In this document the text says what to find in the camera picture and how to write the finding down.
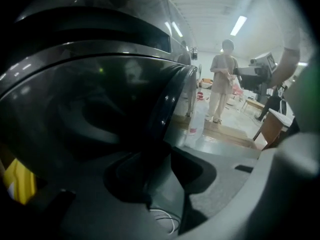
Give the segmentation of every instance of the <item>beige pants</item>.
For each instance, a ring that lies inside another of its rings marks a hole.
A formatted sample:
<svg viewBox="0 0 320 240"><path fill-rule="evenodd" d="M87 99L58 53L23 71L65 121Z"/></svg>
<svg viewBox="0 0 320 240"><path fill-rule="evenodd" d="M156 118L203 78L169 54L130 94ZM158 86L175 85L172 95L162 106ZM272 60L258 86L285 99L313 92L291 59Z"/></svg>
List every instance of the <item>beige pants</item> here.
<svg viewBox="0 0 320 240"><path fill-rule="evenodd" d="M214 122L220 120L221 114L224 111L229 97L229 94L220 94L212 91L210 95L209 111L206 115L206 119L210 120L213 117Z"/></svg>

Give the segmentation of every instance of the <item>white cable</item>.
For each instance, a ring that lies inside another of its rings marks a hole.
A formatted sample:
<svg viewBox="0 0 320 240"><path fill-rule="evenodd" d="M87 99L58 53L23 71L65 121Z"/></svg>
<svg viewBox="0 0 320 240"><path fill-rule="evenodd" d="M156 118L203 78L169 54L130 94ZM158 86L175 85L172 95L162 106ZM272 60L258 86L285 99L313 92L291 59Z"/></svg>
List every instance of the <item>white cable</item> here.
<svg viewBox="0 0 320 240"><path fill-rule="evenodd" d="M175 232L176 230L176 226L175 226L175 223L174 223L174 220L172 219L172 217L170 216L169 213L167 213L166 211L164 210L160 210L160 209L150 209L150 211L154 211L154 212L163 212L165 213L166 215L169 216L170 220L171 220L171 223L172 223L172 231L169 233L169 235L171 235L173 232Z"/></svg>

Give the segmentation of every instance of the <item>clear plastic bottle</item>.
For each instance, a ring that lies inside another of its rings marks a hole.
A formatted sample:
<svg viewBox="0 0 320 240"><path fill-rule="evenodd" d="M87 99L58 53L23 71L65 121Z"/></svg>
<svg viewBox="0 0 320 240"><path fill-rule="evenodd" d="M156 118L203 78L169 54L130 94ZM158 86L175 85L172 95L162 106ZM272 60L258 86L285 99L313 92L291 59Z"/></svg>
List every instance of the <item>clear plastic bottle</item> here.
<svg viewBox="0 0 320 240"><path fill-rule="evenodd" d="M196 146L196 141L201 137L205 127L205 117L209 109L209 104L204 100L202 92L197 93L194 111L190 120L188 133L184 145L192 149Z"/></svg>

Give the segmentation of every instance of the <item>yellow object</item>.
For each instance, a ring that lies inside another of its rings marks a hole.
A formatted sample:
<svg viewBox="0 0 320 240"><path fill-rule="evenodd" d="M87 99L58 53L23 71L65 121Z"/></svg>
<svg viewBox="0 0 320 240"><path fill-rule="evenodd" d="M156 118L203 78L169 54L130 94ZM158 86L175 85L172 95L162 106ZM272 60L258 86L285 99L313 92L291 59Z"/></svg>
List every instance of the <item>yellow object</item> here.
<svg viewBox="0 0 320 240"><path fill-rule="evenodd" d="M11 197L23 205L37 192L36 176L17 159L5 170L3 183Z"/></svg>

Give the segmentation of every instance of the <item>beige outfit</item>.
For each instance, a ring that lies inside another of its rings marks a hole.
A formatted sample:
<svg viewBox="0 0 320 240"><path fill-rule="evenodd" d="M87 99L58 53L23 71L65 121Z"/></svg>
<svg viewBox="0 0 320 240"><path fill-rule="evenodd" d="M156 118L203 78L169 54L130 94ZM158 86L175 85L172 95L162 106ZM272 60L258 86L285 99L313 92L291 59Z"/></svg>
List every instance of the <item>beige outfit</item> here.
<svg viewBox="0 0 320 240"><path fill-rule="evenodd" d="M232 94L233 82L230 82L225 74L219 72L219 69L228 69L229 74L232 75L235 68L238 68L238 62L236 58L232 56L219 54L213 58L210 71L214 73L214 76L211 88L209 111L206 115L207 120L210 120L212 117L214 122L220 120L230 94Z"/></svg>

